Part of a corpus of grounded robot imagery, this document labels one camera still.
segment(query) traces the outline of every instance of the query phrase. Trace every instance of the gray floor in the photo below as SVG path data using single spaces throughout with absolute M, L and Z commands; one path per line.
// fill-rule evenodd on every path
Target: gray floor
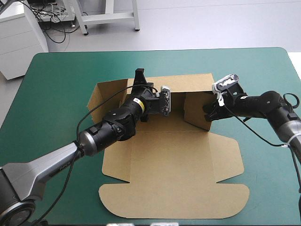
M 81 0 L 83 11 L 97 14 L 102 1 Z M 115 0 L 115 11 L 131 0 Z M 283 47 L 301 52 L 301 0 L 137 0 L 141 30 L 133 23 L 89 26 L 67 35 L 62 44 L 48 39 L 51 52 L 197 48 Z M 63 35 L 51 33 L 59 41 Z M 0 125 L 22 78 L 0 75 Z

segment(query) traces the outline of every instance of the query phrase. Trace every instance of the wire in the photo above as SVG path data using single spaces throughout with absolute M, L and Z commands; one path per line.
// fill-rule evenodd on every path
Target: wire
M 293 149 L 290 145 L 288 145 L 288 147 L 291 150 L 291 154 L 292 154 L 292 158 L 293 158 L 293 165 L 295 167 L 296 174 L 297 174 L 297 179 L 298 179 L 298 183 L 299 183 L 299 193 L 301 193 L 301 178 L 300 178 L 300 173 L 299 173 L 295 153 L 293 152 Z M 301 220 L 301 195 L 300 195 L 300 198 L 299 198 L 298 206 L 299 206 L 299 214 L 300 214 L 300 220 Z
M 237 117 L 226 105 L 224 105 L 224 107 L 227 109 L 227 111 L 230 114 L 232 114 L 235 118 L 237 118 L 242 124 L 244 124 L 244 126 L 246 126 L 249 130 L 251 130 L 257 137 L 259 137 L 264 142 L 268 143 L 269 145 L 271 145 L 273 147 L 281 147 L 282 145 L 284 145 L 284 144 L 275 145 L 275 144 L 269 142 L 268 140 L 264 139 L 262 136 L 260 136 L 258 133 L 256 133 L 251 127 L 249 127 L 244 121 L 242 121 L 239 117 Z
M 57 196 L 57 198 L 55 199 L 55 201 L 51 204 L 51 206 L 48 208 L 48 210 L 36 221 L 34 221 L 30 226 L 35 226 L 37 223 L 39 223 L 52 209 L 53 207 L 57 204 L 57 202 L 60 200 L 60 198 L 62 197 L 64 191 L 66 190 L 66 187 L 67 187 L 67 184 L 68 184 L 68 181 L 69 181 L 69 178 L 70 178 L 70 175 L 71 175 L 71 172 L 72 172 L 72 169 L 73 169 L 73 165 L 74 165 L 74 162 L 76 160 L 76 157 L 78 156 L 78 153 L 79 151 L 81 150 L 81 145 L 80 145 L 80 140 L 79 140 L 79 127 L 81 125 L 81 123 L 93 112 L 95 111 L 97 108 L 99 108 L 100 106 L 102 106 L 103 104 L 105 104 L 106 102 L 108 102 L 109 100 L 111 100 L 113 97 L 115 97 L 117 94 L 121 93 L 122 91 L 124 90 L 127 90 L 129 88 L 132 88 L 132 87 L 138 87 L 138 86 L 144 86 L 144 87 L 148 87 L 148 88 L 151 88 L 153 90 L 155 90 L 156 92 L 158 92 L 158 90 L 152 86 L 149 86 L 149 85 L 133 85 L 133 86 L 128 86 L 124 89 L 121 89 L 120 91 L 114 93 L 112 96 L 110 96 L 109 98 L 107 98 L 106 100 L 104 100 L 103 102 L 101 102 L 99 105 L 97 105 L 96 107 L 94 107 L 92 110 L 90 110 L 77 124 L 77 127 L 76 127 L 76 139 L 77 139 L 77 143 L 79 145 L 79 147 L 77 148 L 75 154 L 74 154 L 74 157 L 71 161 L 71 164 L 70 164 L 70 167 L 69 167 L 69 171 L 68 171 L 68 174 L 67 174 L 67 177 L 66 177 L 66 180 L 65 180 L 65 183 L 64 183 L 64 186 L 60 192 L 60 194 Z

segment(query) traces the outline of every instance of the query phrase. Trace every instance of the cardboard box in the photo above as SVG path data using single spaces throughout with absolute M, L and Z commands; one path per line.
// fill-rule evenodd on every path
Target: cardboard box
M 150 115 L 138 122 L 136 135 L 105 150 L 103 174 L 124 180 L 99 189 L 105 207 L 125 218 L 227 218 L 245 206 L 249 189 L 218 183 L 244 171 L 238 143 L 208 132 L 203 105 L 216 98 L 212 74 L 147 78 L 157 89 L 170 87 L 169 117 Z M 133 79 L 98 83 L 92 109 Z M 119 107 L 131 90 L 120 93 L 92 113 L 95 123 Z

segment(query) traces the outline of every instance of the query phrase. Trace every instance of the green tabletop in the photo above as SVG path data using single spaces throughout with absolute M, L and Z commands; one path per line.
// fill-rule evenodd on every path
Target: green tabletop
M 301 97 L 301 82 L 281 48 L 238 48 L 172 51 L 72 52 L 38 54 L 26 73 L 0 129 L 0 165 L 30 161 L 76 137 L 78 121 L 100 81 L 133 77 L 136 68 L 146 76 L 213 73 L 214 79 L 236 73 L 249 95 L 268 90 Z M 280 143 L 268 122 L 248 121 L 256 131 Z M 82 128 L 92 125 L 88 118 Z M 98 188 L 121 183 L 101 172 L 103 153 L 75 163 L 65 194 L 46 217 L 50 224 L 86 224 L 177 221 L 181 224 L 263 225 L 299 224 L 298 183 L 288 149 L 263 143 L 236 119 L 216 121 L 212 132 L 239 142 L 245 172 L 223 183 L 242 183 L 250 197 L 237 215 L 220 220 L 126 219 L 111 214 L 101 203 Z M 37 202 L 38 218 L 62 189 L 66 172 L 48 182 L 44 200 Z

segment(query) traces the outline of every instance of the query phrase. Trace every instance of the white object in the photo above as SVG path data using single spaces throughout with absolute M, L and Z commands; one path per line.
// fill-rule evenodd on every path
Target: white object
M 1 14 L 0 31 L 0 72 L 7 80 L 25 75 L 33 56 L 48 52 L 35 16 L 20 2 Z
M 98 15 L 83 15 L 80 3 L 78 0 L 72 0 L 74 12 L 79 22 L 83 34 L 88 34 L 87 25 L 90 24 L 109 24 L 115 22 L 134 21 L 135 30 L 139 31 L 139 18 L 136 0 L 132 0 L 133 11 L 130 13 L 114 13 L 114 0 L 105 1 L 105 14 Z
M 295 53 L 288 53 L 288 56 L 290 57 L 292 64 L 301 79 L 301 52 L 295 52 Z

